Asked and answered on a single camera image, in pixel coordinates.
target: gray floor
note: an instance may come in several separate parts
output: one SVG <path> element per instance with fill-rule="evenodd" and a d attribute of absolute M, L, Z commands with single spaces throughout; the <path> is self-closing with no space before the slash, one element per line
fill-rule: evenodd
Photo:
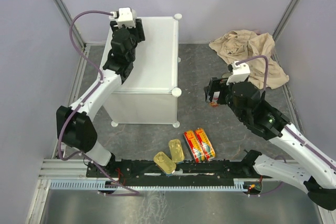
<path fill-rule="evenodd" d="M 89 58 L 100 64 L 104 46 L 91 46 Z M 178 129 L 171 125 L 119 125 L 113 128 L 111 118 L 102 107 L 94 119 L 99 142 L 120 158 L 152 159 L 159 151 L 169 153 L 168 141 L 182 138 L 184 131 L 202 127 L 205 129 L 217 155 L 223 159 L 242 159 L 244 149 L 258 150 L 275 157 L 289 156 L 278 147 L 249 132 L 227 106 L 213 108 L 204 101 L 203 87 L 211 77 L 220 77 L 227 72 L 224 61 L 212 51 L 208 44 L 179 45 L 178 87 L 182 95 L 178 99 Z M 86 66 L 80 95 L 97 77 L 96 70 Z M 267 90 L 267 101 L 285 115 L 290 116 L 282 88 Z M 187 147 L 183 149 L 187 159 L 191 159 Z"/>
<path fill-rule="evenodd" d="M 277 183 L 264 182 L 274 188 Z M 284 185 L 268 195 L 146 191 L 135 197 L 103 197 L 95 191 L 50 190 L 43 224 L 322 224 L 316 205 Z"/>

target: beige cloth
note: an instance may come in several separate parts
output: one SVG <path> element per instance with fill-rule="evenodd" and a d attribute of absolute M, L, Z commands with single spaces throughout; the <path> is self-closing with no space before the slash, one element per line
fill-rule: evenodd
<path fill-rule="evenodd" d="M 223 37 L 211 42 L 209 46 L 227 64 L 256 55 L 265 55 L 268 58 L 267 86 L 271 89 L 276 89 L 289 81 L 289 76 L 270 58 L 275 43 L 269 33 L 257 35 L 254 31 L 248 30 L 230 31 Z M 262 89 L 264 86 L 265 60 L 258 58 L 247 62 L 247 64 L 251 70 L 248 81 Z"/>

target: red and yellow box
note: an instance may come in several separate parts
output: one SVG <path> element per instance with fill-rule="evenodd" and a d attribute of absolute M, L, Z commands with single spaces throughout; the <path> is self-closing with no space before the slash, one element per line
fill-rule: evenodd
<path fill-rule="evenodd" d="M 214 148 L 212 147 L 210 140 L 208 139 L 207 135 L 205 134 L 204 129 L 198 128 L 195 131 L 196 137 L 202 147 L 203 153 L 206 157 L 206 160 L 212 160 L 216 157 L 216 153 Z"/>
<path fill-rule="evenodd" d="M 183 137 L 187 142 L 191 155 L 193 156 L 196 163 L 204 161 L 205 155 L 203 149 L 197 140 L 195 133 L 193 131 L 186 131 L 183 133 Z"/>

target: white plastic cube shelf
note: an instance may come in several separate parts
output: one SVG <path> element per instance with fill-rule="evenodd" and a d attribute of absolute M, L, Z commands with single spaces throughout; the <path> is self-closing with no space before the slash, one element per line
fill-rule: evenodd
<path fill-rule="evenodd" d="M 112 118 L 112 126 L 127 123 L 172 124 L 178 127 L 177 97 L 181 95 L 177 87 L 178 18 L 141 19 L 146 40 L 139 43 L 135 50 L 130 76 L 110 95 L 104 108 Z M 110 29 L 101 67 L 111 49 L 111 39 Z"/>

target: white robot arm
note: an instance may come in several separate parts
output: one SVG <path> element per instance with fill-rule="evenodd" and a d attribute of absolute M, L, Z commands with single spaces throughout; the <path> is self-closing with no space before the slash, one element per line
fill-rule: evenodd
<path fill-rule="evenodd" d="M 110 20 L 113 35 L 100 77 L 70 107 L 61 106 L 56 112 L 60 141 L 102 166 L 108 165 L 112 154 L 97 141 L 92 121 L 109 95 L 126 81 L 133 69 L 135 48 L 145 40 L 142 21 L 131 8 L 111 12 Z"/>
<path fill-rule="evenodd" d="M 260 96 L 260 91 L 247 82 L 250 71 L 248 64 L 242 64 L 245 62 L 235 61 L 229 65 L 232 74 L 225 78 L 212 78 L 205 88 L 206 101 L 227 104 L 252 133 L 278 146 L 300 165 L 285 164 L 260 154 L 253 163 L 258 174 L 301 189 L 325 209 L 336 209 L 336 162 L 267 103 L 265 92 Z"/>

